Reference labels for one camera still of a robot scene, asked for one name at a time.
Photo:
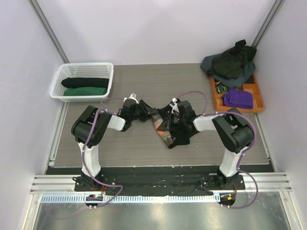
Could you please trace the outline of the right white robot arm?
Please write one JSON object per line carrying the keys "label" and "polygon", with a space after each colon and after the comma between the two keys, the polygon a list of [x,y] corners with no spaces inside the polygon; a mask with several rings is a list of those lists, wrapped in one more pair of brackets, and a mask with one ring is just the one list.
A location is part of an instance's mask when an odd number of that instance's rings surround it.
{"label": "right white robot arm", "polygon": [[216,176],[201,182],[202,186],[214,189],[234,186],[242,157],[256,137],[255,128],[235,108],[221,114],[197,115],[188,101],[178,101],[158,109],[152,120],[170,149],[190,144],[191,137],[200,132],[218,133],[225,148],[223,161]]}

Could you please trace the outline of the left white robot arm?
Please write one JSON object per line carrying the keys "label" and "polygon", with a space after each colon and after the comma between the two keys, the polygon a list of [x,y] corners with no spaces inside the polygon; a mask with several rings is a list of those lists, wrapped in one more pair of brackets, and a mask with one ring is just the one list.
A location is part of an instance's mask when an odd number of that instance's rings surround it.
{"label": "left white robot arm", "polygon": [[88,106],[71,128],[81,151],[82,173],[74,177],[77,191],[97,191],[102,185],[99,143],[107,129],[127,131],[132,121],[145,122],[158,111],[143,100],[125,99],[117,113]]}

